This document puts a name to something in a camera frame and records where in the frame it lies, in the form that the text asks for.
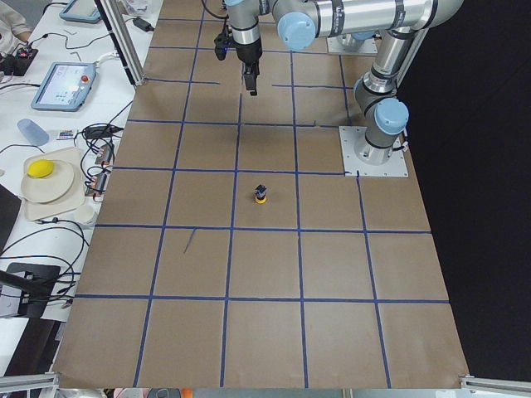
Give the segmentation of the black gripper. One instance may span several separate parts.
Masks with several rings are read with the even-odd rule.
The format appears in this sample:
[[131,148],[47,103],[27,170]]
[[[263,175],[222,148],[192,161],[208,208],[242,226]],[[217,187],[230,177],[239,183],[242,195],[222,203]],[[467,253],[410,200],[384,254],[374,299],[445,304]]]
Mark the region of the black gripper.
[[259,62],[262,56],[261,41],[251,44],[237,44],[236,53],[245,65],[243,80],[251,96],[257,96],[257,78],[260,74]]

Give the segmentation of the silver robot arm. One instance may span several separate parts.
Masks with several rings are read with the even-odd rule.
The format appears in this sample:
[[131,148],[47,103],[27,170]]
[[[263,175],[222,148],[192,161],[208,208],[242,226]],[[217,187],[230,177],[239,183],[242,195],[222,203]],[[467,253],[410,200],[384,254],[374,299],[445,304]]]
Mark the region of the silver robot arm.
[[365,90],[387,95],[415,35],[449,20],[462,1],[227,1],[238,57],[254,65],[260,58],[259,16],[271,13],[280,39],[291,51],[302,51],[318,37],[384,31],[377,58],[363,77]]
[[425,35],[424,29],[411,27],[385,31],[371,69],[353,87],[367,123],[354,151],[366,164],[386,163],[397,137],[406,129],[409,110],[397,99],[399,76],[406,73]]

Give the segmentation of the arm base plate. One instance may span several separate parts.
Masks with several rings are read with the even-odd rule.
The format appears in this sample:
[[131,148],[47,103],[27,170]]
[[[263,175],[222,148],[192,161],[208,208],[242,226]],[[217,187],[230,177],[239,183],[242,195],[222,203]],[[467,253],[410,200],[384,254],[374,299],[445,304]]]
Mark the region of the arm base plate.
[[366,141],[363,126],[340,126],[339,136],[347,177],[408,177],[400,138],[390,148],[379,149]]

